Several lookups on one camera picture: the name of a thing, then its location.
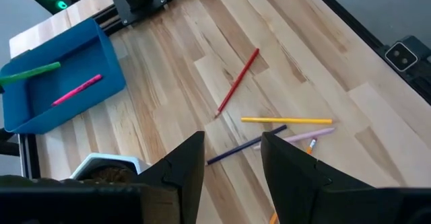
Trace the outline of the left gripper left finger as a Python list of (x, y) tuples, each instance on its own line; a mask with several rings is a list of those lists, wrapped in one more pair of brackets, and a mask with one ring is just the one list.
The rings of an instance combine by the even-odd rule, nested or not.
[(205, 165), (205, 133), (197, 131), (140, 173), (144, 223), (195, 223)]

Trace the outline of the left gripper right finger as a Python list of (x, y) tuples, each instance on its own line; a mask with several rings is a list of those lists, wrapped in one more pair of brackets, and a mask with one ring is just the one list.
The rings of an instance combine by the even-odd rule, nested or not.
[(280, 223), (372, 223), (369, 194), (376, 188), (303, 152), (272, 133), (262, 134), (265, 179)]

